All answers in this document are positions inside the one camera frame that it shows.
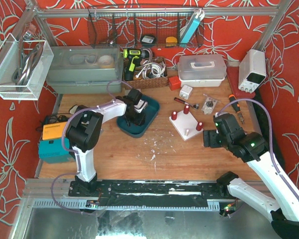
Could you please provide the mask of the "red spool spring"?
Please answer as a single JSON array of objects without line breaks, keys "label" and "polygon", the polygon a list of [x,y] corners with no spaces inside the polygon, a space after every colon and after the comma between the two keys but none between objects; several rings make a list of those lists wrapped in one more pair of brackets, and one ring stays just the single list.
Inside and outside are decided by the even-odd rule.
[{"label": "red spool spring", "polygon": [[196,130],[197,131],[202,131],[203,130],[203,122],[198,122],[196,125]]}]

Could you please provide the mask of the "plastic bag with parts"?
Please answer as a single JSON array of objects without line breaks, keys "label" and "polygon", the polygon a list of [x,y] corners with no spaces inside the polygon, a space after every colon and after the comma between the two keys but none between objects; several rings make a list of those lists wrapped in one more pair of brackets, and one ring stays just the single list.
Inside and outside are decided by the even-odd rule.
[{"label": "plastic bag with parts", "polygon": [[202,106],[202,109],[201,111],[205,114],[205,115],[210,115],[213,113],[214,111],[214,108],[216,107],[217,103],[219,103],[220,101],[215,99],[215,98],[212,98],[210,96],[208,96],[207,94],[203,94],[206,99],[205,99],[205,102]]}]

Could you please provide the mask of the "red handled ratchet wrench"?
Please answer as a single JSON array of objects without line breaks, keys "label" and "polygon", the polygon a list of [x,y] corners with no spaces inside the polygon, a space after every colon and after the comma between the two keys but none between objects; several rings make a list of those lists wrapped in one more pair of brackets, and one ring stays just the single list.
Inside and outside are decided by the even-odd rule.
[{"label": "red handled ratchet wrench", "polygon": [[181,103],[181,104],[188,105],[188,106],[192,107],[195,110],[199,109],[199,104],[190,104],[190,103],[186,102],[185,100],[177,98],[177,97],[175,97],[174,100],[176,102]]}]

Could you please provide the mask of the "small red spring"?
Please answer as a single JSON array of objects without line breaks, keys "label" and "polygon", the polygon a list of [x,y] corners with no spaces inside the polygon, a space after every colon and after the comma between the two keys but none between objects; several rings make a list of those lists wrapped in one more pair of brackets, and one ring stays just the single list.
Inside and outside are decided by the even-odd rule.
[{"label": "small red spring", "polygon": [[185,115],[187,115],[187,114],[189,113],[189,111],[190,111],[190,106],[189,106],[189,105],[185,105],[184,110],[183,110],[183,113],[184,113]]}]

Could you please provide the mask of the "large red spring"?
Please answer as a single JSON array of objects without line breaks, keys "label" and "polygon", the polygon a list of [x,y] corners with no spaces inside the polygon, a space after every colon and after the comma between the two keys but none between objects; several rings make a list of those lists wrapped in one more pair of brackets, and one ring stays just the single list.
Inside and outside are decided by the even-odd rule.
[{"label": "large red spring", "polygon": [[174,111],[174,112],[172,112],[172,114],[171,114],[171,120],[176,120],[176,119],[177,119],[177,112]]}]

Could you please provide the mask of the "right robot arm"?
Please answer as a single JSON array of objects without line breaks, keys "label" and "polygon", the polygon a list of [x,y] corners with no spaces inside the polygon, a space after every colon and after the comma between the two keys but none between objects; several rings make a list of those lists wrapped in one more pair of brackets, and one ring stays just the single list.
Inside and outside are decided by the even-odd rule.
[{"label": "right robot arm", "polygon": [[248,185],[228,171],[216,180],[221,197],[233,196],[248,204],[271,223],[282,239],[299,239],[299,189],[291,181],[265,139],[245,133],[229,113],[216,113],[215,130],[203,133],[204,147],[224,148],[246,163],[262,180],[271,197]]}]

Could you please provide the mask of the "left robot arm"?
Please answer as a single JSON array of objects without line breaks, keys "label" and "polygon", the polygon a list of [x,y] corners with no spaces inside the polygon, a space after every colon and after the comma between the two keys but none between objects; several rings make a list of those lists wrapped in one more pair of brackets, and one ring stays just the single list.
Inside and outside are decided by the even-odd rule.
[{"label": "left robot arm", "polygon": [[103,123],[118,117],[123,117],[128,125],[141,126],[145,123],[145,108],[148,103],[142,97],[139,90],[131,89],[126,96],[117,96],[94,108],[79,106],[67,121],[61,143],[65,147],[64,139],[67,138],[72,145],[71,149],[65,150],[75,155],[77,182],[90,187],[97,180],[93,150],[99,140]]}]

